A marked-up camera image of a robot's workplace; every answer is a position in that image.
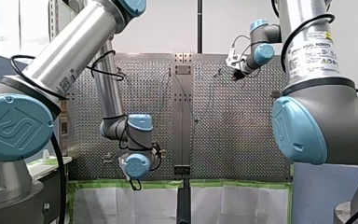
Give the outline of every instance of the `robotic arm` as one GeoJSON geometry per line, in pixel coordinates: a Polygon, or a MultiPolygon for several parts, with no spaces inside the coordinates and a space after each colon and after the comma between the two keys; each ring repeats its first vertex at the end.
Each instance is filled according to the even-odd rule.
{"type": "MultiPolygon", "coordinates": [[[[281,36],[282,68],[290,80],[272,108],[279,149],[292,161],[358,165],[358,90],[338,69],[329,25],[335,17],[326,14],[331,1],[276,2],[281,29],[263,20],[252,24],[250,56],[234,55],[233,49],[228,55],[227,65],[236,69],[233,79],[267,63],[273,56],[269,43],[281,36]]],[[[348,224],[358,218],[358,191],[351,215],[348,224]]]]}
{"type": "MultiPolygon", "coordinates": [[[[145,7],[145,0],[89,0],[31,64],[23,71],[16,70],[18,76],[0,80],[0,223],[43,223],[43,184],[33,182],[23,160],[50,140],[53,122],[61,113],[59,101],[65,99],[91,59],[97,52],[111,50],[111,36],[141,16],[145,7]],[[27,206],[34,211],[18,210],[27,206]],[[26,214],[2,216],[20,211],[26,214]]],[[[109,57],[103,66],[115,73],[114,56],[109,57]]],[[[123,161],[124,170],[130,178],[141,178],[153,160],[151,117],[129,115],[123,119],[117,79],[98,74],[95,80],[103,108],[102,133],[109,139],[129,142],[130,155],[123,161]]],[[[63,169],[61,176],[64,185],[63,169]]],[[[65,200],[62,202],[61,215],[65,200]]]]}
{"type": "Polygon", "coordinates": [[[234,81],[251,75],[255,70],[268,63],[275,55],[275,50],[271,44],[282,43],[281,27],[276,24],[269,25],[266,20],[258,20],[251,25],[251,54],[245,56],[235,54],[235,42],[229,50],[226,59],[227,66],[234,68],[232,79],[234,81]]]}

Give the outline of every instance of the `universal robots logo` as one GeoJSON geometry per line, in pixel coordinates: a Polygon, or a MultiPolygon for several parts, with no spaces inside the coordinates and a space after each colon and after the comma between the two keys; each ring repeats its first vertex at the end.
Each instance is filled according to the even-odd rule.
{"type": "Polygon", "coordinates": [[[42,123],[18,108],[10,108],[0,118],[0,142],[18,150],[25,149],[37,133],[42,123]]]}

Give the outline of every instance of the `metal bracket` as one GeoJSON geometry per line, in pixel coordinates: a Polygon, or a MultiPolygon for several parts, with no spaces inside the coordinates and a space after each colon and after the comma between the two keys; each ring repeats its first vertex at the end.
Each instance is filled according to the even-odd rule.
{"type": "Polygon", "coordinates": [[[175,175],[190,175],[190,165],[175,165],[173,170],[175,175]]]}
{"type": "Polygon", "coordinates": [[[175,66],[176,75],[191,75],[191,66],[190,65],[176,65],[175,66]]]}
{"type": "Polygon", "coordinates": [[[48,23],[50,42],[57,36],[59,30],[58,0],[50,0],[48,3],[48,23]]]}

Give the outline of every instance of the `green tape border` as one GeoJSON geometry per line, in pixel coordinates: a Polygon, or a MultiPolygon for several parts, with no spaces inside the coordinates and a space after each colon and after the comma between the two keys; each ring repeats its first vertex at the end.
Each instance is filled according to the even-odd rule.
{"type": "MultiPolygon", "coordinates": [[[[255,189],[287,189],[288,204],[287,217],[288,224],[292,224],[292,200],[293,200],[293,183],[283,182],[260,182],[246,180],[228,180],[228,179],[192,179],[190,180],[191,188],[222,188],[224,186],[255,188],[255,189]]],[[[182,180],[175,181],[142,181],[142,189],[180,189],[183,187],[182,180]]],[[[131,185],[122,179],[101,179],[101,180],[80,180],[69,182],[69,216],[70,224],[74,221],[75,194],[78,189],[130,189],[131,185]]]]}
{"type": "MultiPolygon", "coordinates": [[[[182,180],[173,181],[141,181],[142,189],[180,189],[183,187],[182,180]]],[[[123,179],[100,179],[100,180],[77,180],[69,181],[69,217],[70,224],[74,222],[75,194],[78,189],[131,189],[128,181],[123,179]]]]}
{"type": "Polygon", "coordinates": [[[240,187],[240,188],[254,188],[254,189],[286,189],[287,193],[287,224],[292,224],[292,208],[293,208],[293,183],[285,182],[260,182],[248,180],[228,180],[228,179],[193,179],[190,180],[191,188],[222,188],[240,187]]]}

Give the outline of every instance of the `green tape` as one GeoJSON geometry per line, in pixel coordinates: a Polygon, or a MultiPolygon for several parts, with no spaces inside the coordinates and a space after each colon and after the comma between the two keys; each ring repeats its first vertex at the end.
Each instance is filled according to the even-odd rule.
{"type": "Polygon", "coordinates": [[[35,164],[42,164],[42,165],[58,165],[57,159],[47,159],[46,161],[42,162],[42,159],[39,159],[37,161],[31,161],[28,162],[28,165],[35,165],[35,164]]]}
{"type": "Polygon", "coordinates": [[[224,180],[190,180],[192,188],[221,188],[224,186],[224,180]]]}
{"type": "MultiPolygon", "coordinates": [[[[142,189],[179,189],[183,187],[182,180],[175,181],[141,181],[142,189]]],[[[131,189],[128,181],[122,179],[80,180],[69,182],[69,216],[70,224],[74,222],[75,194],[78,189],[131,189]]]]}
{"type": "Polygon", "coordinates": [[[294,176],[295,175],[295,165],[291,164],[290,165],[290,176],[294,176]]]}
{"type": "Polygon", "coordinates": [[[292,208],[293,208],[293,184],[287,183],[286,186],[288,187],[289,192],[287,192],[287,224],[292,224],[293,217],[292,217],[292,208]]]}
{"type": "Polygon", "coordinates": [[[246,181],[246,180],[190,180],[192,188],[221,188],[224,186],[230,187],[243,187],[254,189],[288,189],[286,183],[270,183],[259,181],[246,181]]]}
{"type": "MultiPolygon", "coordinates": [[[[142,181],[142,189],[179,189],[183,187],[183,181],[142,181]]],[[[190,180],[192,188],[222,188],[242,187],[257,189],[288,189],[287,204],[287,224],[292,224],[292,200],[293,200],[293,184],[292,183],[272,183],[245,180],[190,180]]],[[[74,220],[75,194],[78,189],[106,189],[119,188],[130,189],[131,185],[125,180],[116,179],[100,179],[100,180],[82,180],[69,182],[69,215],[70,224],[74,220]]]]}

